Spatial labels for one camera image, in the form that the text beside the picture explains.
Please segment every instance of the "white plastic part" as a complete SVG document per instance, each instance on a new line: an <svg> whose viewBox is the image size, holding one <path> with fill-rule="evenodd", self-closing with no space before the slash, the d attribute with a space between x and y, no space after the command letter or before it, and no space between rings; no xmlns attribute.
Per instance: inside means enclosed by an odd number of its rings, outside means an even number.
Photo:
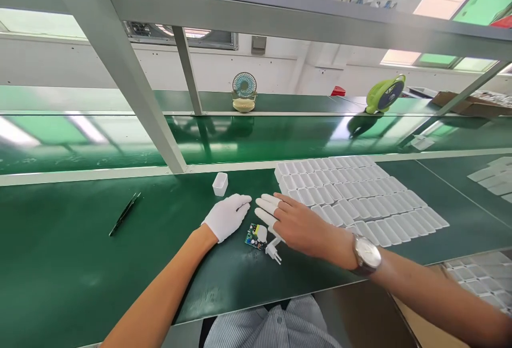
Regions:
<svg viewBox="0 0 512 348"><path fill-rule="evenodd" d="M437 222L437 220L428 214L428 212L424 208L418 208L415 210L420 216L422 216L425 221L427 221L435 230L439 230L442 228L442 225Z"/></svg>
<svg viewBox="0 0 512 348"><path fill-rule="evenodd" d="M371 184L373 181L361 181L360 184L364 188L365 191L368 192L368 197L374 197L378 196L377 191L373 187L373 184Z"/></svg>
<svg viewBox="0 0 512 348"><path fill-rule="evenodd" d="M308 159L309 165L313 168L314 171L320 170L320 165L316 162L315 159Z"/></svg>
<svg viewBox="0 0 512 348"><path fill-rule="evenodd" d="M293 161L287 162L285 163L285 165L288 168L288 171L290 172L291 175L296 175L297 173L299 173Z"/></svg>
<svg viewBox="0 0 512 348"><path fill-rule="evenodd" d="M339 183L339 181L336 178L336 176L334 175L334 173L332 173L332 170L326 170L326 171L324 171L324 174L329 179L329 182L331 184Z"/></svg>
<svg viewBox="0 0 512 348"><path fill-rule="evenodd" d="M329 184L331 182L325 175L324 171L315 171L315 174L318 176L322 184Z"/></svg>
<svg viewBox="0 0 512 348"><path fill-rule="evenodd" d="M293 165L295 165L295 169L297 169L298 173L306 173L306 169L300 161L294 161Z"/></svg>
<svg viewBox="0 0 512 348"><path fill-rule="evenodd" d="M277 253L276 246L281 242L281 240L282 240L281 238L276 237L265 248L265 254L269 255L272 259L277 261L277 263L279 265L281 265L282 260L281 260L281 257L279 256L279 254Z"/></svg>
<svg viewBox="0 0 512 348"><path fill-rule="evenodd" d="M318 192L318 188L308 188L308 192L311 195L311 197L313 198L313 201L315 202L316 205L325 204L324 199Z"/></svg>
<svg viewBox="0 0 512 348"><path fill-rule="evenodd" d="M359 199L359 203L361 203L364 208L370 213L372 220L380 219L379 211L373 206L373 204L365 198Z"/></svg>
<svg viewBox="0 0 512 348"><path fill-rule="evenodd" d="M315 200L313 200L313 197L306 188L298 189L297 192L299 192L299 195L302 199L302 203L305 206L312 207L313 205L315 205Z"/></svg>
<svg viewBox="0 0 512 348"><path fill-rule="evenodd" d="M369 202L375 207L377 212L379 213L379 218L385 218L391 216L391 213L388 212L386 207L381 204L381 202L377 199L377 197L370 197L368 199Z"/></svg>
<svg viewBox="0 0 512 348"><path fill-rule="evenodd" d="M329 169L329 167L327 165L325 165L324 160L322 160L322 159L315 159L315 160L316 160L316 162L317 162L317 164L318 164L318 166L320 167L321 170Z"/></svg>
<svg viewBox="0 0 512 348"><path fill-rule="evenodd" d="M404 229L400 226L400 224L397 222L397 217L399 215L394 215L392 217L388 217L386 222L391 227L391 229L396 233L396 235L402 240L402 242L408 242L411 241L411 238L407 234L407 232L404 231Z"/></svg>
<svg viewBox="0 0 512 348"><path fill-rule="evenodd" d="M298 201L298 202L300 202L300 203L304 204L304 203L303 203L303 201L302 201L302 197L301 197L301 196L300 196L300 194L299 194L299 191L289 191L289 192L288 192L288 196L290 196L290 197L291 197L292 199L294 199L295 201Z"/></svg>
<svg viewBox="0 0 512 348"><path fill-rule="evenodd" d="M409 204L407 200L405 200L402 196L399 195L400 192L393 194L393 198L398 201L398 203L405 209L405 212L410 212L414 210L414 207Z"/></svg>
<svg viewBox="0 0 512 348"><path fill-rule="evenodd" d="M376 245L380 245L383 248L391 247L391 241L389 241L386 234L375 222L367 222L366 224L377 238L378 243Z"/></svg>
<svg viewBox="0 0 512 348"><path fill-rule="evenodd" d="M393 204L391 204L388 200L387 200L387 197L388 195L386 196L377 196L375 197L383 206L384 208L386 208L386 210L389 212L390 215L396 215L398 213L398 210L395 208L395 206Z"/></svg>
<svg viewBox="0 0 512 348"><path fill-rule="evenodd" d="M306 188L306 184L304 184L304 181L302 181L300 175L291 175L291 176L292 176L292 180L295 183L295 186L297 187L297 189Z"/></svg>
<svg viewBox="0 0 512 348"><path fill-rule="evenodd" d="M293 181L292 176L290 176L290 175L283 176L283 185L289 191L297 189L297 185L295 184L295 182Z"/></svg>
<svg viewBox="0 0 512 348"><path fill-rule="evenodd" d="M336 177L336 179L340 183L346 183L347 182L347 179L345 178L345 176L338 169L333 169L331 171L331 173L334 175L334 177Z"/></svg>
<svg viewBox="0 0 512 348"><path fill-rule="evenodd" d="M433 219L436 220L443 228L450 226L450 224L431 207L426 207L423 210L433 217Z"/></svg>
<svg viewBox="0 0 512 348"><path fill-rule="evenodd" d="M338 160L338 163L341 165L343 169L352 168L350 164L347 162L347 157L338 156L336 157L336 160Z"/></svg>
<svg viewBox="0 0 512 348"><path fill-rule="evenodd" d="M308 176L316 187L324 186L324 183L322 182L322 180L320 180L320 177L318 177L318 175L315 172L308 173Z"/></svg>
<svg viewBox="0 0 512 348"><path fill-rule="evenodd" d="M223 197L226 193L226 189L228 188L228 175L224 172L217 173L215 176L215 180L212 184L213 193L215 196Z"/></svg>
<svg viewBox="0 0 512 348"><path fill-rule="evenodd" d="M325 214L329 217L329 220L332 225L340 227L344 226L345 223L343 222L342 218L338 215L338 213L332 208L330 205L324 205L322 207Z"/></svg>
<svg viewBox="0 0 512 348"><path fill-rule="evenodd" d="M427 230L421 225L418 220L411 213L403 213L401 214L402 218L414 228L414 230L418 233L418 236L426 236L428 235Z"/></svg>
<svg viewBox="0 0 512 348"><path fill-rule="evenodd" d="M306 188L313 188L315 186L315 183L313 183L313 180L311 180L308 173L300 173L299 176L302 179L302 182L304 182Z"/></svg>
<svg viewBox="0 0 512 348"><path fill-rule="evenodd" d="M343 197L338 192L338 190L336 188L334 188L334 185L332 185L332 184L325 184L324 188L329 192L329 194L331 195L331 197L332 197L332 199L334 201L338 201L338 200L343 199Z"/></svg>
<svg viewBox="0 0 512 348"><path fill-rule="evenodd" d="M370 220L372 218L370 212L368 212L365 206L361 204L358 199L351 199L348 202L354 206L363 220Z"/></svg>
<svg viewBox="0 0 512 348"><path fill-rule="evenodd" d="M413 217L414 221L419 223L419 225L421 225L421 227L428 233L434 233L436 230L435 228L428 222L426 221L423 216L421 216L418 212L416 212L415 210L413 210L412 212L408 212L406 214L409 214Z"/></svg>
<svg viewBox="0 0 512 348"><path fill-rule="evenodd" d="M407 212L407 210L395 199L394 195L385 195L384 198L397 210L398 213Z"/></svg>
<svg viewBox="0 0 512 348"><path fill-rule="evenodd" d="M322 207L320 205L314 205L311 207L311 210L319 215L326 223L331 224L331 220L329 219L329 216L324 212Z"/></svg>
<svg viewBox="0 0 512 348"><path fill-rule="evenodd" d="M384 194L391 194L391 193L395 192L394 189L391 188L391 186L389 184L387 184L384 179L375 180L375 183L382 188L382 190L384 191Z"/></svg>
<svg viewBox="0 0 512 348"><path fill-rule="evenodd" d="M342 183L337 183L337 184L334 184L334 188L336 188L338 190L338 192L341 194L341 196L344 198L344 199L353 199L354 196L352 195L352 192L347 188L347 186L345 184L342 184Z"/></svg>
<svg viewBox="0 0 512 348"><path fill-rule="evenodd" d="M314 172L313 167L311 166L311 164L309 163L308 160L302 160L300 163L304 167L304 170L306 171L306 173L313 173Z"/></svg>
<svg viewBox="0 0 512 348"><path fill-rule="evenodd" d="M391 241L392 245L402 244L402 240L400 240L395 231L391 229L389 224L384 219L377 220L375 223L382 229L382 231L388 237L389 241Z"/></svg>
<svg viewBox="0 0 512 348"><path fill-rule="evenodd" d="M379 240L375 237L371 229L368 227L368 225L364 221L358 221L355 223L357 226L357 229L360 230L362 235L366 237L368 240L370 240L373 244L376 246L379 245Z"/></svg>
<svg viewBox="0 0 512 348"><path fill-rule="evenodd" d="M336 157L329 157L329 160L331 160L336 169L343 168Z"/></svg>
<svg viewBox="0 0 512 348"><path fill-rule="evenodd" d="M414 228L408 218L404 217L404 215L394 215L393 218L410 238L415 239L420 235L416 228Z"/></svg>
<svg viewBox="0 0 512 348"><path fill-rule="evenodd" d="M359 212L357 211L356 208L354 208L354 206L352 204L350 204L348 202L348 200L340 200L338 201L338 204L340 204L343 209L345 209L345 211L349 214L349 216L352 218L352 220L356 221L356 220L360 220L361 219L361 216L359 214Z"/></svg>
<svg viewBox="0 0 512 348"><path fill-rule="evenodd" d="M334 209L334 211L338 214L338 216L341 218L341 220L346 226L354 224L353 217L345 210L345 208L340 203L333 205L332 209Z"/></svg>
<svg viewBox="0 0 512 348"><path fill-rule="evenodd" d="M320 196L322 196L322 199L326 204L332 204L334 203L334 199L331 197L325 186L316 188L318 193L320 193Z"/></svg>
<svg viewBox="0 0 512 348"><path fill-rule="evenodd" d="M336 169L336 166L334 165L334 163L330 160L329 157L325 157L322 159L322 161L325 163L325 165L327 165L327 167L329 169Z"/></svg>

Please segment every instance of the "cardboard box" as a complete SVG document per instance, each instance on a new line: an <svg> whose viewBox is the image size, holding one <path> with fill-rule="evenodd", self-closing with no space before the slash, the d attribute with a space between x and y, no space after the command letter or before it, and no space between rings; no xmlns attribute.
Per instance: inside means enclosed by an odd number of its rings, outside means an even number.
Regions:
<svg viewBox="0 0 512 348"><path fill-rule="evenodd" d="M457 93L453 92L439 92L437 96L432 99L432 103L442 107L456 96ZM451 111L464 116L484 118L512 116L512 109L472 96L467 97L465 100L455 105Z"/></svg>

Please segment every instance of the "green fan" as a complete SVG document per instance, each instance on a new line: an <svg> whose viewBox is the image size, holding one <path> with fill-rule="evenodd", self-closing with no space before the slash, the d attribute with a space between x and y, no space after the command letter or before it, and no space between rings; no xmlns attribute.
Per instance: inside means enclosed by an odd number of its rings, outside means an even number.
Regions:
<svg viewBox="0 0 512 348"><path fill-rule="evenodd" d="M377 83L366 96L368 106L366 113L374 114L377 111L387 112L389 107L397 100L405 87L405 75L398 75L393 80L383 80Z"/></svg>

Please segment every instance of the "metal beam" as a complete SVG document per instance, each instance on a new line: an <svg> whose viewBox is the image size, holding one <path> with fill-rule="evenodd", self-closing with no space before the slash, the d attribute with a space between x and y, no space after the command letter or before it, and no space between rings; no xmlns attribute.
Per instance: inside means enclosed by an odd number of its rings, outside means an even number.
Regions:
<svg viewBox="0 0 512 348"><path fill-rule="evenodd" d="M194 69L192 68L192 62L190 61L190 51L188 50L188 41L185 34L185 30L182 27L172 26L172 32L174 33L174 40L178 47L178 54L180 55L181 68L183 68L183 74L185 75L185 81L187 82L188 93L192 101L192 107L196 116L203 114L203 108L201 106L201 99L197 92L196 80L194 78Z"/></svg>
<svg viewBox="0 0 512 348"><path fill-rule="evenodd" d="M186 167L110 0L63 0L173 173Z"/></svg>
<svg viewBox="0 0 512 348"><path fill-rule="evenodd" d="M465 100L466 97L470 96L477 89L481 88L485 85L490 79L500 73L503 69L505 69L510 64L510 61L498 61L492 67L489 68L483 75L474 80L471 84L469 84L462 92L460 92L457 96L455 96L448 104L443 106L440 110L437 111L436 116L444 116L446 113L450 111L455 105Z"/></svg>

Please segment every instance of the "workbench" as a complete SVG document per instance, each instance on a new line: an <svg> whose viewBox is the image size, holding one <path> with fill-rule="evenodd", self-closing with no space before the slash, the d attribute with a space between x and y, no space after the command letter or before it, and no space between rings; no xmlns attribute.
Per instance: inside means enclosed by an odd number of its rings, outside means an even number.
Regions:
<svg viewBox="0 0 512 348"><path fill-rule="evenodd" d="M379 163L450 223L390 250L433 264L511 247L510 204L466 178L498 157ZM228 176L226 196L255 199L278 190L272 169ZM197 173L1 187L2 346L70 348L102 341L220 200L212 192L214 177ZM108 237L136 191L142 194L130 217ZM261 224L254 208L252 203L241 227L201 263L174 323L360 280L282 244L282 265L245 245L249 224Z"/></svg>

